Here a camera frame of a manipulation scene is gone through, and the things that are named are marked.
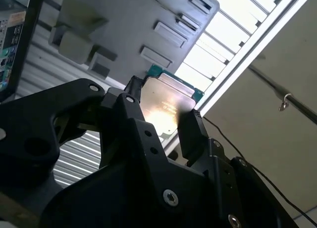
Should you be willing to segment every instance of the black plastic part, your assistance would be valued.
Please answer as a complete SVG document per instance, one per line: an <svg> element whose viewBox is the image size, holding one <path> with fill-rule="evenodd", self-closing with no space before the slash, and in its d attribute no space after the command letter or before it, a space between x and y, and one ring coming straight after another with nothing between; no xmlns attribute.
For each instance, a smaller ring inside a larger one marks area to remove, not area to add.
<svg viewBox="0 0 317 228"><path fill-rule="evenodd" d="M166 157L137 99L118 89L104 94L81 79L0 106L5 220L23 228L231 228L234 216L243 228L297 227L251 166L230 162L208 138L199 112L182 115L178 126L189 168ZM61 190L51 169L59 145L80 136L82 123L101 133L101 169Z"/></svg>
<svg viewBox="0 0 317 228"><path fill-rule="evenodd" d="M141 101L141 89L143 87L143 79L133 76L124 91L136 98L139 102Z"/></svg>
<svg viewBox="0 0 317 228"><path fill-rule="evenodd" d="M278 5L280 2L281 2L281 0L274 0L274 3L275 3L276 5Z"/></svg>
<svg viewBox="0 0 317 228"><path fill-rule="evenodd" d="M190 167L203 153L208 134L199 111L192 110L180 116L178 136L183 157L188 159Z"/></svg>
<svg viewBox="0 0 317 228"><path fill-rule="evenodd" d="M41 227L145 227L153 226L153 220L155 227L209 227L212 185L202 173L167 159L153 125L127 96L120 94L113 103L118 125L108 124L117 132L121 160L114 156L108 166L60 192L44 211ZM177 194L178 206L165 202L166 189Z"/></svg>
<svg viewBox="0 0 317 228"><path fill-rule="evenodd" d="M256 26L257 26L257 27L261 26L261 24L262 24L262 22L260 22L260 21L257 21L257 22L256 22Z"/></svg>
<svg viewBox="0 0 317 228"><path fill-rule="evenodd" d="M99 91L91 90L91 85ZM43 181L59 157L55 118L76 109L77 113L70 113L68 121L77 128L75 121L79 118L74 117L87 111L95 101L100 102L104 94L93 81L79 79L1 105L0 113L6 116L1 119L0 128L6 137L0 141L0 184L32 186Z"/></svg>
<svg viewBox="0 0 317 228"><path fill-rule="evenodd" d="M43 0L30 0L25 22L16 51L11 76L6 89L0 92L0 102L15 94L22 74L23 64L41 11Z"/></svg>

